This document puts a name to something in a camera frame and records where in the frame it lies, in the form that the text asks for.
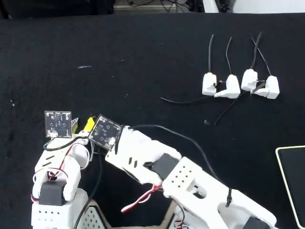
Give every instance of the black cable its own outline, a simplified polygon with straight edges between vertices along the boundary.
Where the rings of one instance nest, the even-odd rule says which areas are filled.
[[[252,35],[251,35],[251,40],[252,40],[253,44],[256,45],[255,40],[254,40]],[[266,65],[266,68],[267,68],[267,70],[269,72],[269,75],[271,75],[271,72],[270,72],[270,69],[269,69],[269,65],[268,65],[265,57],[263,56],[263,53],[261,52],[261,50],[258,47],[257,47],[257,50],[258,50],[259,54],[261,55],[263,61],[265,62],[265,65]]]
[[[265,85],[266,85],[266,82],[261,83],[260,85],[258,85],[256,88],[254,88],[251,91],[251,94],[254,94],[258,89],[261,89],[261,88],[265,87]]]
[[[185,3],[178,3],[178,2],[177,2],[178,0],[175,0],[175,1],[167,0],[167,1],[169,1],[169,2],[171,2],[171,3],[174,3],[174,4],[176,4],[176,5],[179,5],[179,6],[184,6],[184,5],[185,5]]]
[[[163,2],[163,1],[164,1],[164,0],[160,0],[160,3],[161,3],[161,5],[163,6],[163,8],[165,9],[165,11],[169,13],[170,10],[171,10],[171,8],[169,8],[169,9],[166,8],[166,7],[164,6],[164,2]]]
[[[234,104],[244,95],[246,94],[247,92],[242,92],[241,94],[239,94],[239,96],[234,99],[233,103],[231,103],[231,105],[226,108],[219,116],[218,118],[216,119],[216,121],[214,122],[214,125],[217,125],[219,123],[219,121],[221,120],[221,118],[234,106]]]
[[[194,4],[195,4],[195,11],[197,13],[198,12],[198,1],[194,0]]]
[[[99,162],[100,162],[100,172],[99,172],[99,176],[98,176],[98,178],[97,178],[96,185],[95,185],[95,187],[94,187],[92,193],[90,194],[90,196],[89,196],[87,202],[85,203],[84,207],[81,209],[81,212],[80,212],[80,214],[79,214],[78,217],[77,217],[77,220],[76,220],[75,225],[74,225],[74,229],[77,229],[77,226],[78,226],[78,224],[79,224],[79,222],[80,222],[80,220],[81,220],[81,217],[82,217],[83,213],[85,212],[85,210],[87,209],[87,207],[88,207],[90,201],[92,200],[92,198],[93,198],[93,196],[94,196],[94,194],[95,194],[97,188],[98,188],[99,185],[100,185],[100,181],[101,181],[101,179],[102,179],[102,156],[101,156],[100,152],[98,153],[98,155],[99,155]]]
[[[201,146],[200,146],[195,140],[191,139],[190,137],[184,136],[184,135],[182,135],[182,134],[180,134],[180,133],[177,133],[177,132],[175,132],[175,131],[173,131],[173,130],[171,130],[171,129],[168,129],[168,128],[164,127],[164,126],[161,126],[161,125],[135,125],[135,126],[131,126],[132,129],[145,128],[145,127],[146,127],[146,128],[156,127],[156,128],[165,130],[165,131],[167,131],[167,132],[169,132],[169,133],[171,133],[171,134],[174,134],[174,135],[177,135],[177,136],[179,136],[179,137],[182,137],[182,138],[184,138],[184,139],[190,141],[191,143],[193,143],[193,144],[197,147],[197,149],[200,151],[200,153],[202,154],[202,156],[203,156],[203,158],[204,158],[204,160],[205,160],[205,163],[206,163],[206,165],[208,166],[208,168],[209,168],[209,170],[210,170],[212,176],[213,176],[215,179],[217,179],[218,181],[220,181],[219,177],[216,175],[214,169],[212,168],[212,166],[211,166],[211,164],[210,164],[210,162],[209,162],[209,160],[208,160],[208,158],[207,158],[205,152],[203,151],[203,149],[201,148]]]
[[[228,44],[227,44],[227,48],[226,48],[226,50],[225,50],[225,57],[226,57],[227,62],[228,62],[228,66],[229,66],[229,69],[230,69],[230,74],[232,74],[232,69],[231,69],[231,65],[230,65],[230,62],[229,62],[229,58],[228,58],[228,50],[229,50],[231,41],[232,41],[232,37],[230,37],[230,40],[229,40],[229,42],[228,42]]]
[[[198,98],[198,99],[194,99],[194,100],[190,100],[190,101],[183,101],[183,102],[173,101],[173,100],[169,100],[169,99],[166,99],[166,98],[163,98],[163,97],[161,97],[160,99],[163,100],[163,101],[166,101],[168,103],[172,103],[172,104],[187,105],[187,104],[199,103],[199,102],[201,102],[205,99],[208,99],[208,98],[213,98],[213,97],[212,96],[205,96],[205,97],[202,97],[202,98]]]
[[[212,42],[214,39],[214,34],[211,35],[210,43],[209,43],[209,72],[211,73],[211,49],[212,49]]]
[[[250,69],[253,69],[254,65],[255,65],[256,56],[257,56],[257,48],[258,48],[258,44],[259,44],[259,41],[261,39],[261,36],[262,36],[262,32],[259,33],[259,35],[258,35],[258,37],[256,39],[255,48],[254,48],[254,54],[253,54],[253,61],[252,61]]]
[[[154,0],[151,0],[151,1],[148,1],[148,2],[145,2],[145,3],[142,3],[142,4],[138,4],[138,5],[133,5],[129,2],[129,0],[126,0],[126,2],[128,3],[128,5],[130,5],[131,7],[138,7],[138,6],[145,6],[145,5],[149,5],[151,3],[154,2]]]
[[[77,139],[86,139],[88,137],[82,137],[82,136],[78,136],[76,138],[74,138],[72,141],[68,142],[67,144],[64,144],[63,146],[60,146],[60,147],[57,147],[57,148],[47,148],[48,144],[44,144],[43,145],[43,149],[46,150],[46,151],[55,151],[55,150],[60,150],[60,149],[64,149],[68,146],[70,146],[72,143],[74,143]]]

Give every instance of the white robotic arm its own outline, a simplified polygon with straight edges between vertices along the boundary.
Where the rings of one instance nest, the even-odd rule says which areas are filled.
[[[113,148],[106,155],[108,162],[142,184],[162,185],[167,198],[173,198],[202,222],[199,228],[243,229],[249,218],[259,219],[271,229],[275,226],[276,218],[271,212],[238,190],[230,190],[188,158],[181,159],[175,149],[151,140],[139,131],[125,127],[117,150],[115,152]],[[169,155],[173,163],[176,161],[176,165],[162,178],[146,164],[156,164],[164,154]]]
[[[98,128],[105,134],[104,131],[109,130],[110,126],[104,124],[104,119],[101,120]],[[95,136],[104,140],[107,147],[112,144],[106,161],[141,184],[153,184],[153,188],[142,196],[143,199],[126,206],[122,212],[139,202],[146,202],[153,191],[162,188],[165,197],[174,199],[182,207],[181,211],[186,215],[184,221],[195,229],[248,229],[252,228],[246,227],[250,219],[256,219],[260,225],[268,226],[261,227],[262,229],[274,229],[276,218],[271,212],[241,192],[229,189],[188,158],[182,158],[176,149],[152,140],[128,126],[120,130],[117,138],[109,136],[106,141],[103,137],[106,134],[98,135],[94,128],[90,134],[88,131],[81,131],[77,135],[72,134],[69,139],[55,138],[45,146],[48,150],[43,151],[33,177],[33,228],[71,229],[77,224],[77,217],[82,215],[89,201],[87,193],[77,188],[81,178],[80,170],[89,162],[89,152],[84,145],[88,144],[88,138],[92,140],[91,134],[95,133]],[[41,198],[42,185],[53,177],[56,177],[56,181],[64,182],[62,195],[66,203],[54,205],[35,202]]]
[[[59,150],[43,151],[35,166],[32,190],[34,199],[39,199],[42,184],[56,174],[57,181],[66,182],[63,188],[64,199],[66,201],[73,200],[81,179],[81,168],[86,167],[89,162],[90,155],[84,147],[88,144],[86,138],[88,134],[89,132],[81,131],[77,135],[72,134],[72,138],[55,138],[48,143],[46,147],[53,149],[65,145],[77,137],[85,138],[79,138],[73,144]]]

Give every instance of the black table surface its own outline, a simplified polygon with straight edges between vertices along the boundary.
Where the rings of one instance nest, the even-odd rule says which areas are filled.
[[[46,141],[44,110],[72,111],[80,127],[103,114],[120,124],[159,124],[192,137],[227,186],[273,212],[279,228],[296,228],[275,149],[305,143],[305,14],[88,16],[1,21],[0,28],[1,228],[31,225],[32,176]],[[233,36],[229,57],[241,82],[253,57],[249,33],[259,31],[280,84],[276,100],[245,95],[214,126],[231,100],[177,106],[159,99],[201,96],[212,33],[212,71],[226,80],[225,48]],[[260,80],[268,77],[260,57],[255,69]],[[143,132],[207,170],[188,142],[156,129]],[[80,187],[90,193],[97,174],[93,160]],[[158,225],[170,203],[161,193],[120,213],[149,187],[104,162],[94,199],[113,226]]]

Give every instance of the white plastic clip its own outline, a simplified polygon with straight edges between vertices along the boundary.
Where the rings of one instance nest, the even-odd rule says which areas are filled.
[[[258,89],[255,92],[251,90],[251,93],[266,97],[267,99],[276,99],[280,94],[277,77],[270,75],[266,80],[265,88]]]
[[[214,94],[214,97],[226,97],[236,99],[240,94],[239,83],[236,75],[229,75],[225,82],[226,89]]]
[[[256,88],[257,72],[253,69],[247,69],[244,72],[242,80],[242,90],[251,91]]]
[[[203,76],[202,94],[214,95],[216,93],[217,78],[213,73],[206,73]]]

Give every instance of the tablet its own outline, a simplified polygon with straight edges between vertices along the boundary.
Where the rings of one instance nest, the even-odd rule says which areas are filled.
[[[305,229],[305,146],[281,147],[275,152],[296,223]]]

